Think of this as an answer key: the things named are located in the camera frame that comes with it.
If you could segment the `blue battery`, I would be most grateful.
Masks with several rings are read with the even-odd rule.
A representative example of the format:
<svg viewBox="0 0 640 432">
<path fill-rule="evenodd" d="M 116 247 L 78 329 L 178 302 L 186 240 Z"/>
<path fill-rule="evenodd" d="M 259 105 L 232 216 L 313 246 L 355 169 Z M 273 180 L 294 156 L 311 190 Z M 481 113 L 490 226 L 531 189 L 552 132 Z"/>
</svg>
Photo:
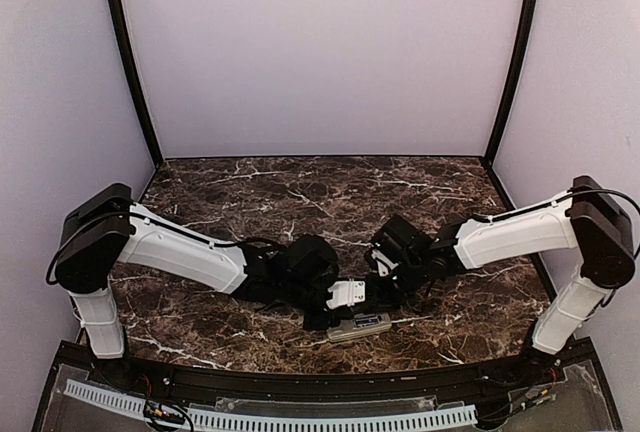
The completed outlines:
<svg viewBox="0 0 640 432">
<path fill-rule="evenodd" d="M 355 329 L 364 329 L 369 327 L 375 327 L 380 323 L 380 319 L 376 316 L 361 316 L 353 319 Z"/>
</svg>

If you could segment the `grey remote control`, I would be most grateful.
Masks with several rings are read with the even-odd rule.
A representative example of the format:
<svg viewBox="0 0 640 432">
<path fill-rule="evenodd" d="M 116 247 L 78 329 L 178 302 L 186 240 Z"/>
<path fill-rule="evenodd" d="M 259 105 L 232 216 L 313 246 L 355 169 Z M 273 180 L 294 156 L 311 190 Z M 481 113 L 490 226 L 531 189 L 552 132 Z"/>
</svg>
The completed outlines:
<svg viewBox="0 0 640 432">
<path fill-rule="evenodd" d="M 327 330 L 330 342 L 344 342 L 387 332 L 392 322 L 388 313 L 356 314 Z"/>
</svg>

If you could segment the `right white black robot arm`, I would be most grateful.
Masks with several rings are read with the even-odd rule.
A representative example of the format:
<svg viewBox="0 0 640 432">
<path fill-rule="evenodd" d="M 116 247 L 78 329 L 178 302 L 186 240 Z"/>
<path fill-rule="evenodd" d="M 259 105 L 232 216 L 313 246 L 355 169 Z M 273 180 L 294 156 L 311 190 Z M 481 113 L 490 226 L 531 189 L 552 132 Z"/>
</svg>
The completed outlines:
<svg viewBox="0 0 640 432">
<path fill-rule="evenodd" d="M 639 254 L 632 222 L 617 204 L 617 191 L 602 189 L 589 176 L 537 204 L 498 215 L 474 215 L 446 224 L 430 236 L 400 215 L 372 237 L 365 254 L 367 302 L 403 305 L 436 280 L 465 274 L 487 264 L 556 249 L 577 249 L 581 261 L 570 282 L 538 318 L 531 348 L 510 365 L 521 386 L 534 384 L 569 337 L 635 274 Z"/>
</svg>

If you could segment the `black front rail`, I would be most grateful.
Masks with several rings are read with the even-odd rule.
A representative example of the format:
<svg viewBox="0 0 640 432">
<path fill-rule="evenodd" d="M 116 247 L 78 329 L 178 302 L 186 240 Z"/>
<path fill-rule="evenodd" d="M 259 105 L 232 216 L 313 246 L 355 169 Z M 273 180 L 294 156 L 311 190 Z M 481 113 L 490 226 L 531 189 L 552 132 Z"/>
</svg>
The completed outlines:
<svg viewBox="0 0 640 432">
<path fill-rule="evenodd" d="M 312 403 L 434 396 L 438 402 L 495 402 L 520 388 L 550 382 L 567 360 L 529 349 L 470 365 L 366 374 L 273 374 L 171 365 L 140 358 L 99 360 L 86 347 L 78 362 L 92 377 L 127 392 L 176 402 L 255 399 Z"/>
</svg>

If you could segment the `right black frame post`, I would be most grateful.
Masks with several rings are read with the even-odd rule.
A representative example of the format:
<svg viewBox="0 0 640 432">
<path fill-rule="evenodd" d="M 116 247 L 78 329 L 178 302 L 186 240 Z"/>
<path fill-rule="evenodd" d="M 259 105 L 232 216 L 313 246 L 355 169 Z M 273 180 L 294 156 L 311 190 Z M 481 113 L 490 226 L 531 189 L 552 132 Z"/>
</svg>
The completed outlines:
<svg viewBox="0 0 640 432">
<path fill-rule="evenodd" d="M 537 0 L 522 0 L 503 91 L 483 156 L 483 161 L 487 169 L 493 168 L 506 131 L 529 43 L 536 3 Z"/>
</svg>

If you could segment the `black frame post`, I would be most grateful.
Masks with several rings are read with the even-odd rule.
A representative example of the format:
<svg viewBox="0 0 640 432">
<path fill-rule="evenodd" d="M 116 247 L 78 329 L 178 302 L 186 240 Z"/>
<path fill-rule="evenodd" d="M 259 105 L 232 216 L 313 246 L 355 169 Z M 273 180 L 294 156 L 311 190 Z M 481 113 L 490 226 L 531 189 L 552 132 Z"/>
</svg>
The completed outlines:
<svg viewBox="0 0 640 432">
<path fill-rule="evenodd" d="M 493 168 L 506 131 L 529 43 L 536 3 L 537 0 L 522 0 L 503 91 L 483 156 L 483 161 L 487 169 Z"/>
<path fill-rule="evenodd" d="M 157 169 L 163 164 L 164 157 L 152 124 L 151 115 L 138 73 L 125 17 L 124 3 L 123 0 L 107 0 L 107 2 L 120 60 L 129 89 L 129 94 L 134 106 L 134 111 L 136 113 L 137 121 L 140 126 L 147 151 L 151 157 L 154 168 Z"/>
</svg>

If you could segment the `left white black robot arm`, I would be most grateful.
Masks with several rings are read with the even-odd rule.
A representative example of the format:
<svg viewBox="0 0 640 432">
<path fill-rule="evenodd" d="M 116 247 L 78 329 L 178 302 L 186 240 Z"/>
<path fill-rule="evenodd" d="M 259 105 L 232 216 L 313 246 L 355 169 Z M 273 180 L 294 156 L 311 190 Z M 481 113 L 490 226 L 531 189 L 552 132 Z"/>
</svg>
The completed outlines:
<svg viewBox="0 0 640 432">
<path fill-rule="evenodd" d="M 335 250 L 303 235 L 288 245 L 250 237 L 223 241 L 166 220 L 114 183 L 70 212 L 45 281 L 67 291 L 101 369 L 120 388 L 141 379 L 109 285 L 115 264 L 150 267 L 239 300 L 284 303 L 304 313 L 307 330 L 324 331 L 352 315 L 365 285 L 338 277 Z"/>
</svg>

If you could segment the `left black frame post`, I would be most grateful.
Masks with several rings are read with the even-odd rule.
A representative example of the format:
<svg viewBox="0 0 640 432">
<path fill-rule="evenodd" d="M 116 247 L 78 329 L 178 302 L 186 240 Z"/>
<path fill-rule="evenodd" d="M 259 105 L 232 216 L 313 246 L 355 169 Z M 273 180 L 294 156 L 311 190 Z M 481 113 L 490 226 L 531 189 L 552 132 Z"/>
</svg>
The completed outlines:
<svg viewBox="0 0 640 432">
<path fill-rule="evenodd" d="M 125 17 L 124 3 L 123 0 L 107 0 L 107 2 L 120 60 L 129 89 L 129 94 L 134 106 L 134 111 L 136 113 L 137 121 L 140 126 L 147 151 L 151 157 L 154 168 L 157 169 L 163 164 L 164 157 L 152 124 L 151 115 L 138 73 Z"/>
</svg>

